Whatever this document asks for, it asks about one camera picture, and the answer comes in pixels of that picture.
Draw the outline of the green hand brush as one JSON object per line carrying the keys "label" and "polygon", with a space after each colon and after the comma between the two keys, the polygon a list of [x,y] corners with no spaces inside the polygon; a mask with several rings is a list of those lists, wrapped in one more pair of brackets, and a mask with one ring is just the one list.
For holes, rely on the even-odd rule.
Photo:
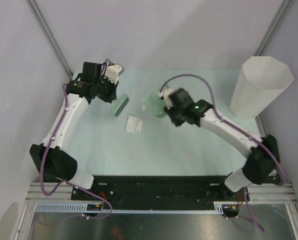
{"label": "green hand brush", "polygon": [[129,101],[130,101],[130,98],[128,97],[128,95],[123,93],[114,101],[113,106],[111,108],[111,113],[115,117],[118,117],[122,113],[124,108],[127,106]]}

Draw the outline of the green plastic dustpan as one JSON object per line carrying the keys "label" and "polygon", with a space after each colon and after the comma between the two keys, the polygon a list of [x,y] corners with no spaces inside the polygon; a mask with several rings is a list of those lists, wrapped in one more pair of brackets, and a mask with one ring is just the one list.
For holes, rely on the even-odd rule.
{"label": "green plastic dustpan", "polygon": [[164,118],[167,115],[164,111],[166,104],[160,99],[158,90],[153,90],[144,97],[142,103],[157,118]]}

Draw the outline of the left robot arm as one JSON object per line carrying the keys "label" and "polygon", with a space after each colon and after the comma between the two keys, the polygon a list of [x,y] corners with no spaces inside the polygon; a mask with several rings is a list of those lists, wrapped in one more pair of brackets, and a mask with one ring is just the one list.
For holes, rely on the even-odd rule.
{"label": "left robot arm", "polygon": [[82,188],[82,194],[89,200],[99,196],[100,188],[93,184],[93,175],[69,155],[69,147],[92,100],[111,104],[117,99],[119,77],[123,72],[122,65],[108,59],[104,63],[84,62],[82,71],[63,85],[63,103],[54,124],[42,143],[33,144],[29,150],[41,182],[44,177],[51,177]]}

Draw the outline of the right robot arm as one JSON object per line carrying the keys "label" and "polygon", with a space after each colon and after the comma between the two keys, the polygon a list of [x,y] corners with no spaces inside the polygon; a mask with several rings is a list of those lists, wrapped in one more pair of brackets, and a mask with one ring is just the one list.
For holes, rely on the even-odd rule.
{"label": "right robot arm", "polygon": [[158,96],[165,103],[163,110],[176,127],[188,123],[208,130],[225,140],[245,157],[244,165],[230,173],[221,183],[219,194],[224,200],[231,201],[240,189],[250,184],[264,184],[269,180],[273,170],[277,170],[280,160],[277,140],[274,136],[270,134],[260,136],[245,131],[216,113],[214,106],[209,102],[203,99],[194,102],[183,88],[176,90],[167,88]]}

